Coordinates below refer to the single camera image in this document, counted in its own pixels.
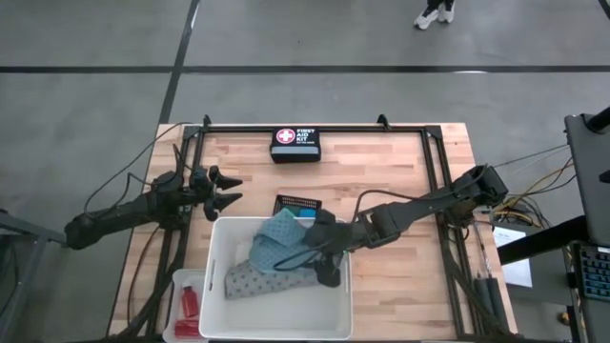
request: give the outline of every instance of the keyboard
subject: keyboard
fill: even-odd
[[[582,247],[580,270],[586,297],[610,301],[610,251]]]

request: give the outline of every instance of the white paper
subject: white paper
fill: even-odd
[[[508,244],[523,237],[525,237],[525,232],[499,227],[496,227],[494,230],[494,240],[496,241],[497,247],[501,247],[504,244]],[[532,273],[530,272],[529,259],[504,265],[502,266],[502,270],[504,271],[504,280],[506,283],[523,287],[532,287]]]

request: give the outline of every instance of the red object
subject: red object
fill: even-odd
[[[175,322],[173,334],[176,338],[193,338],[199,337],[199,320],[198,319],[182,319]]]
[[[182,312],[185,318],[192,318],[199,314],[197,294],[191,286],[186,286],[182,289]]]

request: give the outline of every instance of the wooden table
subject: wooden table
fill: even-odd
[[[445,149],[454,178],[475,164],[464,124],[440,124]],[[169,125],[161,125],[158,133]],[[154,146],[147,180],[174,169],[172,144],[180,146],[182,128],[162,137]],[[218,165],[228,176],[243,185],[231,192],[244,196],[222,215],[271,215],[279,193],[320,199],[323,207],[350,219],[357,196],[369,189],[384,189],[410,195],[429,191],[421,139],[411,133],[323,133],[322,161],[311,164],[276,165],[269,155],[269,133],[208,133],[205,136],[202,164]],[[395,198],[369,194],[361,209]],[[512,332],[517,331],[513,310],[504,283],[491,228],[480,225],[491,259]],[[126,326],[127,294],[135,265],[155,225],[134,229],[121,278],[110,333]],[[185,268],[204,269],[208,256],[212,223],[199,208],[191,224]],[[143,305],[153,288],[162,232],[148,251],[134,287],[132,313]],[[476,235],[472,232],[466,246],[473,269],[484,271]],[[398,241],[375,250],[361,249],[353,254],[354,332],[353,339],[451,339],[455,338],[445,273],[440,255],[437,226],[433,216],[417,221]],[[462,313],[470,326],[465,297],[460,297]],[[159,331],[165,323],[162,304]]]

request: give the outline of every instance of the concrete floor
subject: concrete floor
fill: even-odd
[[[0,67],[171,66],[190,4],[0,0]],[[423,0],[205,0],[185,65],[608,64],[610,20],[596,0],[457,0],[455,23],[425,32],[412,28],[422,7]],[[168,73],[0,73],[0,208],[62,231],[153,138],[169,83]],[[216,123],[372,122],[379,113],[393,122],[466,122],[477,161],[497,164],[564,143],[562,118],[610,105],[608,84],[610,73],[595,72],[188,74],[169,122],[200,122],[204,113]],[[145,174],[145,156],[132,172]],[[501,175],[518,192],[567,157]],[[123,180],[93,205],[116,199]],[[582,213],[576,183],[538,201],[554,223]],[[48,249],[18,341],[102,336],[128,237],[80,252]],[[513,301],[526,336],[569,336],[554,320],[560,307]]]

